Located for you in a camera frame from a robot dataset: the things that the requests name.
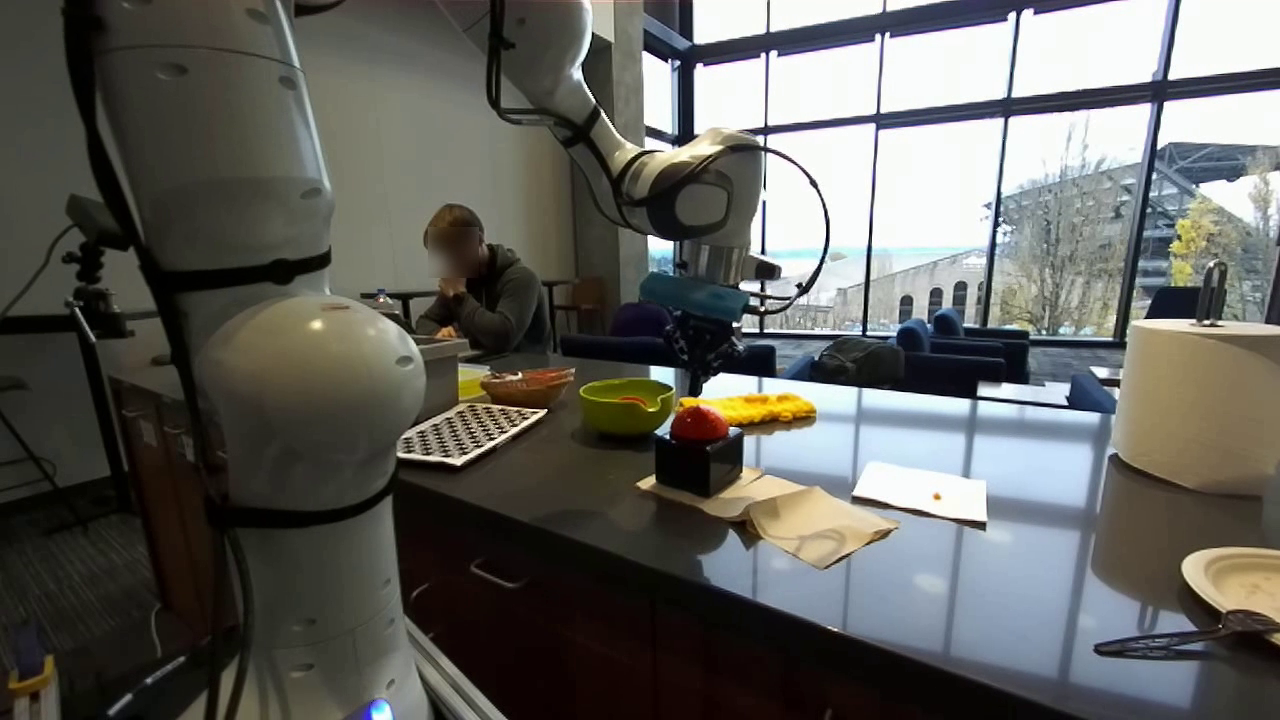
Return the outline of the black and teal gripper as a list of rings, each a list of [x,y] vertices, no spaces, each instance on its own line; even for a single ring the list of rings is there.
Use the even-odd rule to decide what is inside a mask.
[[[640,301],[670,315],[670,347],[688,373],[688,393],[699,396],[735,342],[735,319],[750,314],[750,297],[699,278],[650,271],[640,281]]]

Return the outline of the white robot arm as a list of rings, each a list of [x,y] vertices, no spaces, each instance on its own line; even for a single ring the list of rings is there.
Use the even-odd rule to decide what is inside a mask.
[[[650,288],[723,338],[750,314],[759,146],[623,141],[583,85],[588,0],[437,6],[484,47],[502,122],[553,134],[613,225],[697,250]],[[331,184],[294,17],[298,0],[64,0],[96,188],[164,315],[193,436],[224,457],[208,518],[241,647],[183,720],[433,720],[394,531],[424,359],[330,288]]]

